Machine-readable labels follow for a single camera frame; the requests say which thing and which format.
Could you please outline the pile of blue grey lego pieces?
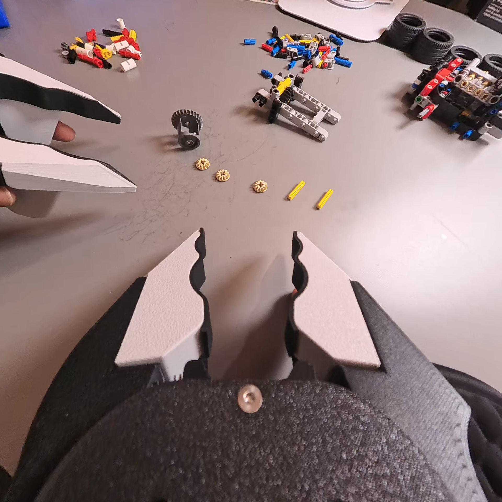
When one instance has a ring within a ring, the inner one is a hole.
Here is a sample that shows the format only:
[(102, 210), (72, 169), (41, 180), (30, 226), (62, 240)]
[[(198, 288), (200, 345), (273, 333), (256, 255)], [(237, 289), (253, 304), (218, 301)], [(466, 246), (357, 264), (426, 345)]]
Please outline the pile of blue grey lego pieces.
[(353, 62), (341, 54), (343, 44), (343, 36), (337, 31), (328, 35), (322, 32), (280, 35), (278, 27), (274, 26), (271, 36), (260, 48), (271, 58), (283, 60), (286, 70), (306, 73), (315, 68), (351, 68)]

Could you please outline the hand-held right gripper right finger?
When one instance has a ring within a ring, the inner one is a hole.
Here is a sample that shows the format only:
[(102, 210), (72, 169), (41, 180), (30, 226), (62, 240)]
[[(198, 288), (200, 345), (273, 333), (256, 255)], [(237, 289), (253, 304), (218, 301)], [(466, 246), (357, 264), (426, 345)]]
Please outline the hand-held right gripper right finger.
[(337, 367), (380, 369), (349, 276), (299, 231), (293, 233), (292, 258), (286, 350), (293, 364), (309, 364), (318, 380), (330, 379)]

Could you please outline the grey lego differential gear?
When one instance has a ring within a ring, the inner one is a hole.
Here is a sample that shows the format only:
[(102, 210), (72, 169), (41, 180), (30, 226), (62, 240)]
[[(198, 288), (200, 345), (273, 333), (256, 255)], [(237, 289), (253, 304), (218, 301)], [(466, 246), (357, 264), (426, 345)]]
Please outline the grey lego differential gear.
[(196, 111), (177, 110), (173, 113), (171, 121), (173, 127), (177, 129), (178, 143), (182, 148), (195, 149), (200, 146), (203, 119)]

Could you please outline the pile of red white lego pieces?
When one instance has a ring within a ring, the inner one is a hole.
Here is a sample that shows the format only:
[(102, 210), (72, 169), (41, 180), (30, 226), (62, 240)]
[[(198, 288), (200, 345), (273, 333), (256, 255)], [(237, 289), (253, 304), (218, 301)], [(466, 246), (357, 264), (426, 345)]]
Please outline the pile of red white lego pieces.
[(70, 42), (60, 44), (60, 55), (69, 64), (77, 61), (93, 67), (111, 70), (115, 66), (120, 70), (124, 59), (135, 59), (136, 64), (142, 59), (137, 32), (128, 28), (122, 18), (116, 20), (113, 28), (94, 28), (85, 32), (84, 37), (75, 37)]

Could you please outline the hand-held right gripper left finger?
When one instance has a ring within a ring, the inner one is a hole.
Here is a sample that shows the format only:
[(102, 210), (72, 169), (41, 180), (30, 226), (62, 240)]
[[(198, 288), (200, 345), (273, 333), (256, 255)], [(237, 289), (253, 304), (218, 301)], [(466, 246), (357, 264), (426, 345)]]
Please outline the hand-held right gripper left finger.
[(118, 367), (158, 363), (168, 381), (189, 361), (207, 361), (212, 329), (205, 282), (205, 233), (190, 235), (146, 276), (121, 347)]

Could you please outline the grey lego frame assembly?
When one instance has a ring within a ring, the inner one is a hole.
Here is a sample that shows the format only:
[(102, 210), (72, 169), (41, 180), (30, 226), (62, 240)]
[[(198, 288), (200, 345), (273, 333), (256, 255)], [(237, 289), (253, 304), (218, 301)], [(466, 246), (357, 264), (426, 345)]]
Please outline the grey lego frame assembly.
[(268, 123), (273, 124), (282, 117), (315, 140), (324, 142), (329, 133), (323, 128), (322, 122), (337, 124), (341, 115), (304, 91), (303, 80), (303, 76), (299, 74), (284, 77), (282, 73), (278, 73), (271, 79), (270, 91), (259, 89), (252, 101), (269, 110)]

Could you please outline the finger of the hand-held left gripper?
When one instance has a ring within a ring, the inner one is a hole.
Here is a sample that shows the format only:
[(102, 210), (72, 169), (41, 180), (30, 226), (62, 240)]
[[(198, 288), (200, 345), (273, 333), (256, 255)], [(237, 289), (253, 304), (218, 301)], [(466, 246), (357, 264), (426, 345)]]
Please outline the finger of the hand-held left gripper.
[(59, 192), (136, 191), (131, 180), (107, 163), (7, 138), (1, 138), (1, 185)]
[(94, 97), (6, 57), (1, 57), (1, 99), (103, 122), (122, 119)]

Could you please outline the lego car chassis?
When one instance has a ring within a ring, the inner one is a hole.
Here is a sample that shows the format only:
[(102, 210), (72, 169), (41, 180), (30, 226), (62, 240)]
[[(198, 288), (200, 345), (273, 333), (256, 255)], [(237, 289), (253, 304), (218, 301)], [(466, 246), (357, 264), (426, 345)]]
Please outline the lego car chassis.
[(501, 78), (478, 69), (481, 61), (439, 61), (425, 68), (407, 90), (409, 110), (421, 121), (433, 117), (465, 140), (485, 134), (501, 139)]

